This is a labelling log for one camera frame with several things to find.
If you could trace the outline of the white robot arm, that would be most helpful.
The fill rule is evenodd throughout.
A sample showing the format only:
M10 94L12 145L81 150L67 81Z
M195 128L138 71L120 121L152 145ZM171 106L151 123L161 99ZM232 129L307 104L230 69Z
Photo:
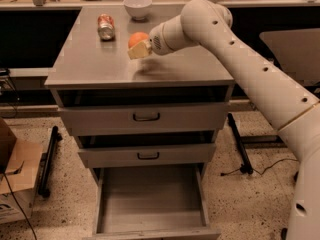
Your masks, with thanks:
M200 45L226 68L300 162L286 240L320 240L320 101L231 31L232 14L208 0L128 41L132 59Z

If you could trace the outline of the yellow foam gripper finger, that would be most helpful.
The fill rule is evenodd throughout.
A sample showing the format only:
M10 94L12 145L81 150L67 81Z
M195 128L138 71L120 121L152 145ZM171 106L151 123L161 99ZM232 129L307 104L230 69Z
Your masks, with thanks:
M148 57L152 54L150 42L145 39L129 46L128 56L131 60Z

